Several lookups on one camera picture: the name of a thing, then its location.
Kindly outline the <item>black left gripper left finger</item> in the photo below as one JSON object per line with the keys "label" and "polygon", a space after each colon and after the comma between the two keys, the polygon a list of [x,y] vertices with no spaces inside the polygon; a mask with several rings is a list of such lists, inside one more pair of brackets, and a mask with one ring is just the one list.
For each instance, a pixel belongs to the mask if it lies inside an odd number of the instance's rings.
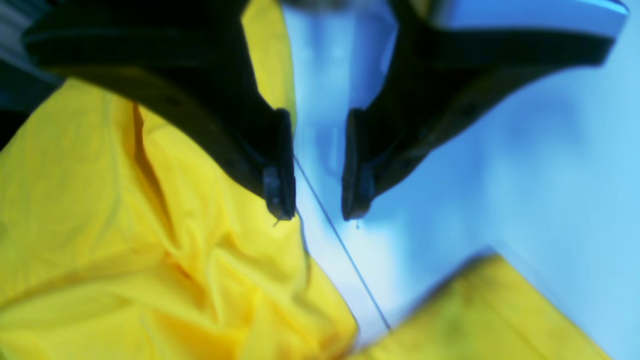
{"label": "black left gripper left finger", "polygon": [[22,35],[30,59],[135,101],[196,142],[278,220],[295,216],[290,112],[259,93],[246,0],[66,0]]}

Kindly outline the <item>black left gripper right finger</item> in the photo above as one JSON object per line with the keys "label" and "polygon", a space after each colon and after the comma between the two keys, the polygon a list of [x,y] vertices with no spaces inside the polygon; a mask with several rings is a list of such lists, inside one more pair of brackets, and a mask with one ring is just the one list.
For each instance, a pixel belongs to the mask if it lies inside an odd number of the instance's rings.
{"label": "black left gripper right finger", "polygon": [[615,0],[391,0],[390,64],[370,105],[349,111],[342,216],[364,218],[439,146],[518,89],[599,66],[617,39]]}

